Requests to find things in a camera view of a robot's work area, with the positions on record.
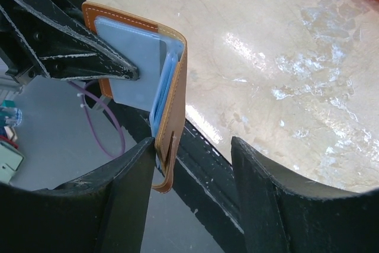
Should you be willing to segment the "brown leather card holder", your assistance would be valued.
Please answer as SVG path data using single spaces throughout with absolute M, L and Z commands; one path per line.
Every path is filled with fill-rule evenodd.
M 149 112 L 156 162 L 164 179 L 152 188 L 167 193 L 185 124 L 187 40 L 178 31 L 119 9 L 85 1 L 85 25 L 139 70 L 136 81 L 101 79 L 104 95 L 116 103 Z

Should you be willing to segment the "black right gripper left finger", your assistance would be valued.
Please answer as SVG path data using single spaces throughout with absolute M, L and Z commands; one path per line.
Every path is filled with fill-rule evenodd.
M 55 189 L 1 185 L 2 252 L 139 252 L 154 139 Z

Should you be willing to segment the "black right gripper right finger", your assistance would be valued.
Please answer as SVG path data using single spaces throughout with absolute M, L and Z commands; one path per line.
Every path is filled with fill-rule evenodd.
M 315 182 L 238 137 L 231 155 L 248 252 L 378 251 L 378 190 Z

